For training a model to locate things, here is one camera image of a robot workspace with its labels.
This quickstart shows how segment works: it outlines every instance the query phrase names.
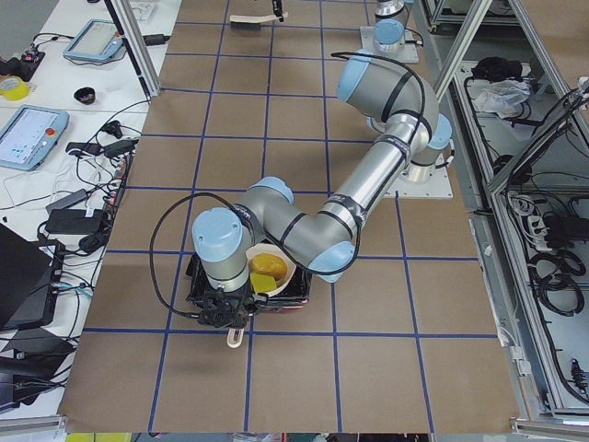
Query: blue and white device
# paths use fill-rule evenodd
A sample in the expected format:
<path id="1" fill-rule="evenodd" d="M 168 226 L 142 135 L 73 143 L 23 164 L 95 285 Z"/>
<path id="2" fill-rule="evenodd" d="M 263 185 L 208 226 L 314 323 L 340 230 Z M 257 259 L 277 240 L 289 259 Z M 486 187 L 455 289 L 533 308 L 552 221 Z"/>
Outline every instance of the blue and white device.
<path id="1" fill-rule="evenodd" d="M 0 166 L 36 168 L 64 133 L 69 119 L 63 110 L 21 106 L 0 131 Z"/>
<path id="2" fill-rule="evenodd" d="M 114 23 L 92 18 L 64 49 L 64 57 L 92 64 L 104 64 L 122 47 Z"/>

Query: tiled table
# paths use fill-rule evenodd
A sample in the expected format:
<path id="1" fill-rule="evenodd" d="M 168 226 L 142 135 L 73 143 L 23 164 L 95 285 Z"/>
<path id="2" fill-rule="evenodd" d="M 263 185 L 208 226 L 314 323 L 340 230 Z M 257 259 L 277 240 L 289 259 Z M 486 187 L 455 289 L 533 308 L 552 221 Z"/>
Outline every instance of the tiled table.
<path id="1" fill-rule="evenodd" d="M 314 278 L 307 306 L 259 315 L 236 350 L 157 302 L 146 251 L 172 203 L 194 190 L 234 202 L 277 175 L 314 214 L 375 139 L 335 98 L 343 62 L 329 57 L 358 48 L 374 6 L 290 0 L 285 24 L 224 24 L 267 3 L 179 11 L 60 409 L 68 430 L 509 432 L 518 410 L 456 182 L 451 201 L 384 200 L 340 281 Z M 189 226 L 212 206 L 181 206 L 158 237 L 180 309 Z"/>

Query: white cloth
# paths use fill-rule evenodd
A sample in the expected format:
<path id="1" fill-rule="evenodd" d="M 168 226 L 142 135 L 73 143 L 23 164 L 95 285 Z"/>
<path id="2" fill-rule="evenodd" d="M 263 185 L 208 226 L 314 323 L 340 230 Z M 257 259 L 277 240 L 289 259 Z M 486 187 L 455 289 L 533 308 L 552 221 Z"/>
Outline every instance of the white cloth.
<path id="1" fill-rule="evenodd" d="M 523 81 L 505 80 L 491 83 L 473 101 L 478 112 L 496 113 L 500 118 L 519 115 L 519 106 L 530 96 L 529 85 Z"/>

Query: yellow tape roll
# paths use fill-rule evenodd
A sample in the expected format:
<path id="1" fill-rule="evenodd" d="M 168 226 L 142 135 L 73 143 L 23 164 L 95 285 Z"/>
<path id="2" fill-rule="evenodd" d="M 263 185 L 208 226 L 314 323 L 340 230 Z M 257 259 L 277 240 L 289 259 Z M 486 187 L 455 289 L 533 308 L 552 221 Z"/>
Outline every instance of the yellow tape roll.
<path id="1" fill-rule="evenodd" d="M 0 81 L 0 95 L 10 101 L 17 101 L 29 94 L 29 87 L 17 76 L 10 76 Z"/>

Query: blue joint cap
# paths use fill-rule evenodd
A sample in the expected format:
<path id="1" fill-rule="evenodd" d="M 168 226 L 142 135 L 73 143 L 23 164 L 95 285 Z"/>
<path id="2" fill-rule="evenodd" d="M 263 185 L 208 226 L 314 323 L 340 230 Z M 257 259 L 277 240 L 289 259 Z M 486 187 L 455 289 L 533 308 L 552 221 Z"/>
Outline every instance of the blue joint cap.
<path id="1" fill-rule="evenodd" d="M 293 204 L 295 202 L 295 195 L 293 194 L 293 191 L 291 191 L 291 188 L 288 187 L 286 185 L 286 183 L 284 181 L 282 181 L 280 178 L 276 178 L 276 177 L 262 178 L 256 184 L 251 186 L 250 189 L 252 189 L 254 187 L 269 187 L 271 189 L 274 189 L 277 192 L 280 192 L 282 195 L 284 195 L 284 198 L 286 198 L 290 204 Z"/>
<path id="2" fill-rule="evenodd" d="M 393 18 L 380 20 L 375 25 L 375 39 L 380 44 L 395 44 L 403 38 L 405 27 Z"/>
<path id="3" fill-rule="evenodd" d="M 361 49 L 357 52 L 372 55 L 371 52 L 364 49 Z M 348 102 L 348 99 L 350 99 L 354 90 L 356 90 L 358 87 L 360 80 L 362 80 L 366 69 L 368 69 L 370 60 L 371 59 L 369 57 L 362 57 L 358 55 L 353 55 L 350 60 L 348 60 L 346 67 L 343 68 L 343 72 L 340 76 L 340 82 L 338 83 L 338 87 L 335 91 L 338 99 Z"/>
<path id="4" fill-rule="evenodd" d="M 233 255 L 243 237 L 241 221 L 225 207 L 202 212 L 192 224 L 194 249 L 202 260 L 220 262 Z"/>
<path id="5" fill-rule="evenodd" d="M 310 264 L 309 269 L 317 272 L 333 272 L 352 260 L 354 246 L 350 241 L 343 241 L 320 253 Z M 328 283 L 335 283 L 341 278 L 341 272 L 335 274 L 318 274 Z"/>
<path id="6" fill-rule="evenodd" d="M 443 150 L 450 143 L 450 138 L 452 138 L 452 125 L 444 115 L 440 114 L 438 125 L 428 146 L 432 149 Z"/>

